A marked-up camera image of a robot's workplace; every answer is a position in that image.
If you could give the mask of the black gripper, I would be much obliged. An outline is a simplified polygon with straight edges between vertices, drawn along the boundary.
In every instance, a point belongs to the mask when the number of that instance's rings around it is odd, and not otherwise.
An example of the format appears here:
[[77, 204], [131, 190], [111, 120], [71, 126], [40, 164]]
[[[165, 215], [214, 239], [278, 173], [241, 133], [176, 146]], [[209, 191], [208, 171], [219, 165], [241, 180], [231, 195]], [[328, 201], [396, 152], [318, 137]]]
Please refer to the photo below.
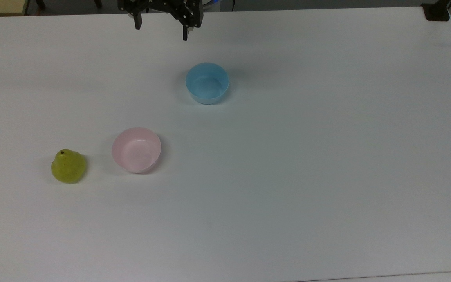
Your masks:
[[164, 13], [177, 13], [183, 26], [182, 38], [187, 41], [189, 32], [194, 27], [201, 27], [203, 20], [203, 4], [201, 0], [119, 0], [118, 9], [133, 15], [136, 30], [143, 23], [142, 16], [147, 9]]

